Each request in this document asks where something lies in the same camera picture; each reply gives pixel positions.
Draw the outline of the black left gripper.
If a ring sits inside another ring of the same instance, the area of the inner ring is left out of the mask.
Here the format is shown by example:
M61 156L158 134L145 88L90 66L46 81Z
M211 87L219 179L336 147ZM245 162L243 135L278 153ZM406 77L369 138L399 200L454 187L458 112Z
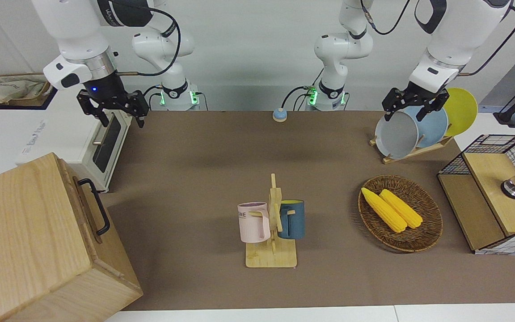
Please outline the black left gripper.
M450 97L447 89L433 93L418 85L408 85L405 90L392 88L382 100L384 108L384 119L388 122L395 113L408 106L422 106L416 115L418 122L421 122L429 113L440 110Z

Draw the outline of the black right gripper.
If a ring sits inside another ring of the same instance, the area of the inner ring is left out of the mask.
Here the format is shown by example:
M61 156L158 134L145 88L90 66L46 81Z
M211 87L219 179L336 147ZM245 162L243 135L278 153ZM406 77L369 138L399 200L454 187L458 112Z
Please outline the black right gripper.
M98 119L103 127L108 127L109 119L103 109L123 110L135 113L134 118L139 128L143 128L149 106L140 90L128 92L117 72L102 79L90 80L84 83L77 100L84 113L90 113Z

